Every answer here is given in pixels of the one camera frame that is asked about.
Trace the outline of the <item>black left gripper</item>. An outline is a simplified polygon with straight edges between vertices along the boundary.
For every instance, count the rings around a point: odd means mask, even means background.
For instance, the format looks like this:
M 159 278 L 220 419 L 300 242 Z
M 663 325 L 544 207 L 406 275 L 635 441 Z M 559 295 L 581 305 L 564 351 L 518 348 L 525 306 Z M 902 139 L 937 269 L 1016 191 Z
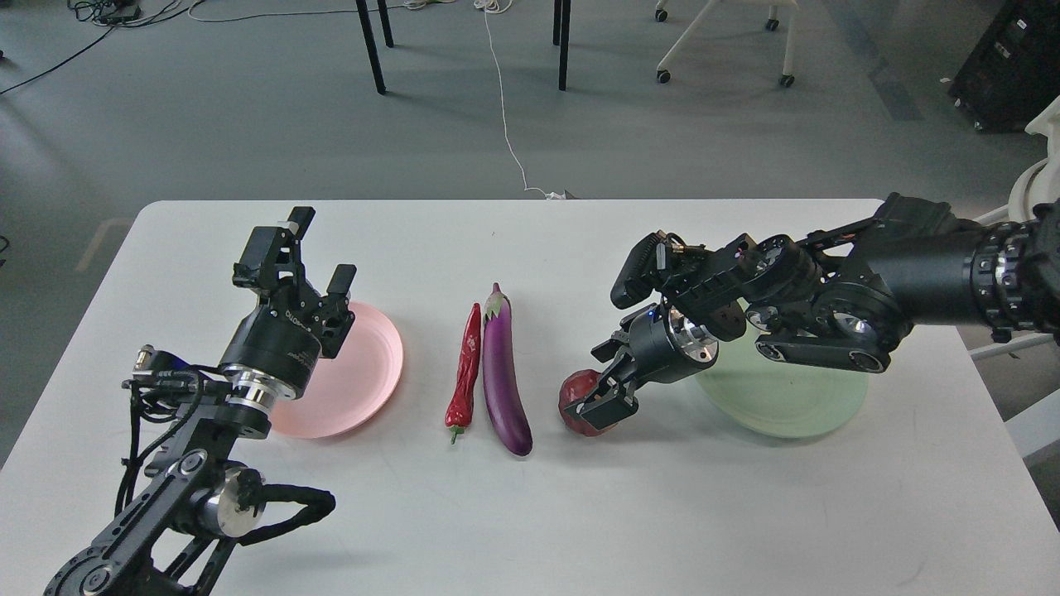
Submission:
M 310 286 L 301 241 L 315 215 L 311 206 L 296 206 L 287 220 L 251 230 L 232 284 L 254 291 L 258 304 L 224 351 L 224 376 L 268 376 L 279 397 L 302 397 L 316 363 L 340 353 L 354 322 L 349 290 L 357 267 L 338 264 L 324 296 Z

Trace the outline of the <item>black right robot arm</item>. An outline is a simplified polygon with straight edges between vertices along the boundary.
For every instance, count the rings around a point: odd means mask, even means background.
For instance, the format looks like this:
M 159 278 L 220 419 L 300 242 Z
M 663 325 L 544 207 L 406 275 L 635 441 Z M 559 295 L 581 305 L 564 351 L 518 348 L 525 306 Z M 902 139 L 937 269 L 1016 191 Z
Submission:
M 711 250 L 650 233 L 610 292 L 629 315 L 593 348 L 605 370 L 561 411 L 610 430 L 638 411 L 637 389 L 711 368 L 749 325 L 768 361 L 860 373 L 885 371 L 916 325 L 984 325 L 999 344 L 1057 336 L 1058 224 L 1055 200 L 985 225 L 893 193 L 870 218 L 798 241 L 742 234 Z

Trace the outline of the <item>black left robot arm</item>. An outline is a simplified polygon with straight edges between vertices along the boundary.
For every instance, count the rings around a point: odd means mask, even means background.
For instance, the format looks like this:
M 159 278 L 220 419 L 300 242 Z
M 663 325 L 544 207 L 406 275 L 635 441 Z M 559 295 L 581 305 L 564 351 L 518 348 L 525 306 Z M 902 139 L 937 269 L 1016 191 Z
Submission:
M 306 278 L 301 245 L 315 214 L 298 206 L 251 231 L 232 282 L 257 303 L 219 365 L 140 348 L 123 382 L 132 437 L 116 516 L 54 574 L 46 595 L 208 595 L 236 547 L 335 510 L 330 492 L 265 483 L 230 457 L 238 439 L 268 437 L 276 404 L 303 397 L 317 363 L 337 358 L 354 325 L 354 265 L 338 265 L 325 293 Z

